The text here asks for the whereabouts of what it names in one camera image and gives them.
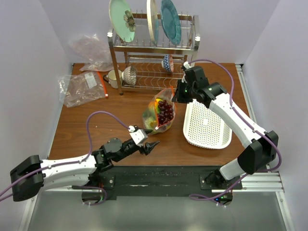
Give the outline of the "green cabbage toy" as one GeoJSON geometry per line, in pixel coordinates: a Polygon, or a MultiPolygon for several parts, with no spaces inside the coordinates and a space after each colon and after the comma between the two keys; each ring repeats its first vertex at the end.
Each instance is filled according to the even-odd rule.
{"type": "Polygon", "coordinates": [[[143,124],[146,129],[153,129],[157,126],[156,115],[153,115],[149,110],[143,113],[143,124]]]}

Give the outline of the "dark red grape bunch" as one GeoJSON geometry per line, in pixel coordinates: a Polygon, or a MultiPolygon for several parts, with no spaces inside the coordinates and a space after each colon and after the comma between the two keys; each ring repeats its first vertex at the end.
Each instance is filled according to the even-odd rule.
{"type": "Polygon", "coordinates": [[[163,100],[158,109],[157,116],[159,125],[164,125],[170,122],[174,118],[173,105],[169,104],[166,100],[163,100]]]}

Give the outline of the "red yellow mango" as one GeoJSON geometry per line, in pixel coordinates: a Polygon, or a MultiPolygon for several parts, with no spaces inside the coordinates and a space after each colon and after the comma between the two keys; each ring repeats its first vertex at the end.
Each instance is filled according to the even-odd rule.
{"type": "Polygon", "coordinates": [[[159,107],[160,107],[162,101],[163,101],[163,100],[160,99],[160,98],[156,98],[156,99],[155,99],[154,106],[155,106],[155,108],[156,108],[157,110],[159,109],[159,107]]]}

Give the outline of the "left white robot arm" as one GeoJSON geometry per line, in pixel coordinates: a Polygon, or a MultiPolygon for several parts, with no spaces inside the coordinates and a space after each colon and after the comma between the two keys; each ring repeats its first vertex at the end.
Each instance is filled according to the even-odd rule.
{"type": "Polygon", "coordinates": [[[40,191],[64,186],[94,189],[100,183],[99,174],[113,168],[114,162],[135,152],[148,155],[159,144],[146,142],[149,133],[148,129],[137,129],[127,141],[111,138],[90,154],[68,159],[41,160],[32,155],[10,171],[13,201],[25,201],[40,191]]]}

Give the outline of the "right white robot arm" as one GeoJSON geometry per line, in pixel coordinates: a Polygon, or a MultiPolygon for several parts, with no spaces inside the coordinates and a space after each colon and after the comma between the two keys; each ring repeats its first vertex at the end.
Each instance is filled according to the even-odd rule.
{"type": "Polygon", "coordinates": [[[203,104],[229,126],[244,147],[237,158],[209,176],[218,188],[226,189],[233,178],[241,174],[252,175],[276,158],[279,139],[276,132],[267,132],[254,123],[233,102],[224,87],[217,82],[208,82],[202,67],[185,62],[182,70],[184,77],[178,81],[172,101],[191,103],[196,100],[203,104]]]}

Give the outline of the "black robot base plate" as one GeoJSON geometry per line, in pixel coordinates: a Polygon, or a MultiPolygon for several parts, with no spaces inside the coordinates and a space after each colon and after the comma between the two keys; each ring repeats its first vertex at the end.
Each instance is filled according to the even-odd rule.
{"type": "Polygon", "coordinates": [[[104,188],[109,200],[120,196],[210,197],[214,190],[224,191],[239,179],[235,177],[221,188],[208,184],[207,176],[216,169],[217,166],[116,166],[99,173],[85,186],[104,188]]]}

